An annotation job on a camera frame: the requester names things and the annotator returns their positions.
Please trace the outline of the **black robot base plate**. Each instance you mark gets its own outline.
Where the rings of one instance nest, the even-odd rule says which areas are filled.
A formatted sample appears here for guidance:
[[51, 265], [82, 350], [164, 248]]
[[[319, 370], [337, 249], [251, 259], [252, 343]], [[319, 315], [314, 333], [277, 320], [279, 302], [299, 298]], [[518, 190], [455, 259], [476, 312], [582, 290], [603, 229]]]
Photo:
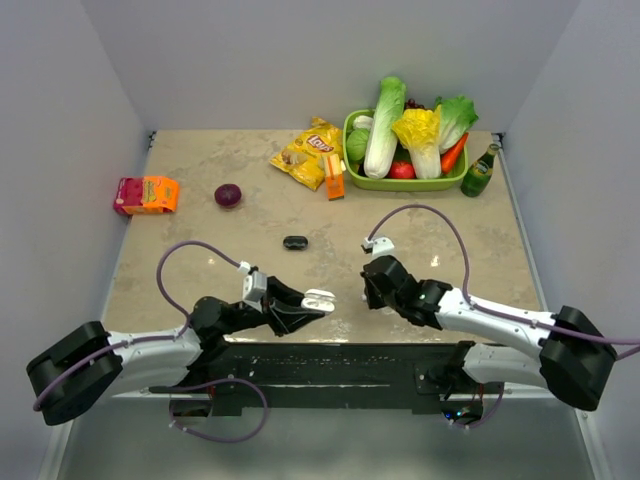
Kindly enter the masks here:
[[465, 398], [499, 391], [481, 386], [455, 365], [455, 356], [470, 345], [229, 342], [179, 387], [151, 391], [208, 394], [214, 415], [238, 415], [262, 405], [438, 414], [444, 401], [460, 408]]

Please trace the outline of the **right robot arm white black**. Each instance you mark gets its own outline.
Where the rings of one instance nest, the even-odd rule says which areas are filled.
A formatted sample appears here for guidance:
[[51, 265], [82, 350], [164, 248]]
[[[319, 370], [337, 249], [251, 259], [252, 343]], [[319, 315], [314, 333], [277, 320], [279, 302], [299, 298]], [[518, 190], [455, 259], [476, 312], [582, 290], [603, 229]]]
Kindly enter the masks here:
[[580, 310], [524, 311], [475, 298], [437, 280], [416, 280], [393, 256], [365, 264], [361, 273], [371, 309], [389, 307], [409, 323], [484, 338], [445, 369], [448, 386], [469, 392], [478, 383], [545, 388], [584, 411], [598, 408], [618, 356]]

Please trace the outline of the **black earbud charging case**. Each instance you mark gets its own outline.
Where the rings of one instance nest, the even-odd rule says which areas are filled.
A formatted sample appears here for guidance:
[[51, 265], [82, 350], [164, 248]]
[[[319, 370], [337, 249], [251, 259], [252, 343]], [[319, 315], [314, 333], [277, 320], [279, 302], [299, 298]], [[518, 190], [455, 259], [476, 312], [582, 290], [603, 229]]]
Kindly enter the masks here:
[[309, 240], [301, 235], [289, 235], [283, 239], [283, 247], [291, 251], [304, 251], [309, 246]]

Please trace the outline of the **white earbud charging case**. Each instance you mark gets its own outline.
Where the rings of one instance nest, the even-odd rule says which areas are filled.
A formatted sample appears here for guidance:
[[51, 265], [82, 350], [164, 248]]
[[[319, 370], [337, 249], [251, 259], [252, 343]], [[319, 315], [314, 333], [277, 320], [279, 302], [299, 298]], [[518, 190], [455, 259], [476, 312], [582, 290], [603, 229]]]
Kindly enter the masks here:
[[301, 306], [308, 310], [330, 314], [335, 310], [335, 301], [335, 295], [329, 291], [309, 289], [304, 293]]

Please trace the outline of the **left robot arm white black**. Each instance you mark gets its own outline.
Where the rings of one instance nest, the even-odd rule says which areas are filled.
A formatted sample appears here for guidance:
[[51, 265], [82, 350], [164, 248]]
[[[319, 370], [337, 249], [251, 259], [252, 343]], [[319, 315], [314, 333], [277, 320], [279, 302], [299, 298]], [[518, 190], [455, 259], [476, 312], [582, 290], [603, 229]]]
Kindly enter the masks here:
[[33, 409], [55, 426], [122, 393], [151, 387], [196, 392], [207, 380], [204, 364], [226, 349], [226, 336], [260, 326], [278, 337], [289, 335], [332, 313], [335, 301], [331, 292], [301, 293], [254, 272], [243, 281], [240, 301], [203, 297], [184, 327], [132, 334], [87, 322], [28, 363]]

